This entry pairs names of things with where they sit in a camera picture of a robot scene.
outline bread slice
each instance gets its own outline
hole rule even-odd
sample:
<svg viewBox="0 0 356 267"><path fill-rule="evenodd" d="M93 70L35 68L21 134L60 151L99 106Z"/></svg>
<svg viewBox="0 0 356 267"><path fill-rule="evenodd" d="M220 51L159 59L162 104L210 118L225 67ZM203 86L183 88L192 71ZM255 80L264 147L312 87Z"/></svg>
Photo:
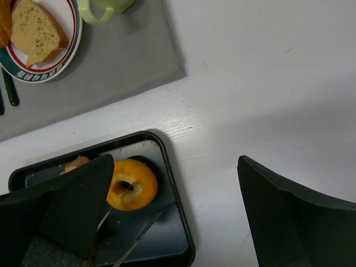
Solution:
<svg viewBox="0 0 356 267"><path fill-rule="evenodd" d="M21 0L12 12L11 42L28 55L27 67L53 61L68 46L61 25L33 0Z"/></svg>
<svg viewBox="0 0 356 267"><path fill-rule="evenodd" d="M9 44L11 23L10 0L0 0L0 48Z"/></svg>

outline bagel hole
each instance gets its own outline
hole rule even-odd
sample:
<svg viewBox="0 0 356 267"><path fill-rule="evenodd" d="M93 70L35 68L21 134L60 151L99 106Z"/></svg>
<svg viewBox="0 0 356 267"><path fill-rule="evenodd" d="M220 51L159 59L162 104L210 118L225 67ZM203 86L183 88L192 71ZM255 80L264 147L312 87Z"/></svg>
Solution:
<svg viewBox="0 0 356 267"><path fill-rule="evenodd" d="M134 190L133 185L130 184L129 182L121 181L121 186L122 186L123 188L128 189L128 190L131 190L131 191Z"/></svg>

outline white table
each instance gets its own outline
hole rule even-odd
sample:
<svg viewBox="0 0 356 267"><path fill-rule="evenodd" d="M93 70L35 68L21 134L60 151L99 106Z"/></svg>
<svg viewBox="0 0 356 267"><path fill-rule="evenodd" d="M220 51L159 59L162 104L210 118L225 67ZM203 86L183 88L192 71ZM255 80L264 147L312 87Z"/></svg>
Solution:
<svg viewBox="0 0 356 267"><path fill-rule="evenodd" d="M356 201L356 1L168 2L187 78L0 144L11 172L148 128L172 143L193 266L258 266L236 172L246 154Z"/></svg>

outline black tray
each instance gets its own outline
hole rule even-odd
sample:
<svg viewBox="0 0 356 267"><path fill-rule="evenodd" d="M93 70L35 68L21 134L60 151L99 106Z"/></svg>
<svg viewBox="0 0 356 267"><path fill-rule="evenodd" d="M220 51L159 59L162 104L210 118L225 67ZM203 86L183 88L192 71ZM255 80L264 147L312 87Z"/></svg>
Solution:
<svg viewBox="0 0 356 267"><path fill-rule="evenodd" d="M18 169L9 179L9 191L46 181L59 175L78 155L94 159L111 154L115 161L140 160L155 173L159 189L147 207L137 211L113 210L98 232L96 266L112 266L130 247L154 213L160 219L142 238L122 266L190 266L195 247L164 144L153 133L142 131ZM106 204L103 215L110 208Z"/></svg>

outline green mug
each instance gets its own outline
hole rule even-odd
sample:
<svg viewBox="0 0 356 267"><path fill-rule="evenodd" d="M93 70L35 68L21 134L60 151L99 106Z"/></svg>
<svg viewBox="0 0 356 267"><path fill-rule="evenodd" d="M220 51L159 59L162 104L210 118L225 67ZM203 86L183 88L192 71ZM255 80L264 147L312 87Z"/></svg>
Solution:
<svg viewBox="0 0 356 267"><path fill-rule="evenodd" d="M134 3L135 0L77 0L80 15L85 22L92 25L107 25L115 13L122 13ZM97 19L90 10L90 2L105 10L101 19Z"/></svg>

